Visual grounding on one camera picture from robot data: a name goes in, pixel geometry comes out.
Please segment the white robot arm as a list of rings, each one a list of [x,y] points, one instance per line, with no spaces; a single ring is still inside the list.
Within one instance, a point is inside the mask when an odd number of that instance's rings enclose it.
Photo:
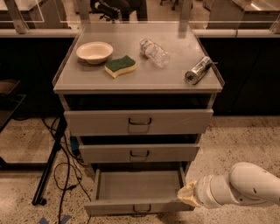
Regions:
[[[178,198],[187,205],[207,209],[280,205],[280,178],[258,165],[240,162],[225,174],[190,182],[178,191]]]

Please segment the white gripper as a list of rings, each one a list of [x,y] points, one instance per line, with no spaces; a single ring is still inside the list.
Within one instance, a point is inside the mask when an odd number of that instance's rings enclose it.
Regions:
[[[178,199],[192,207],[203,206],[208,209],[221,207],[211,192],[213,178],[214,175],[208,175],[200,178],[198,182],[196,180],[190,182],[178,191]]]

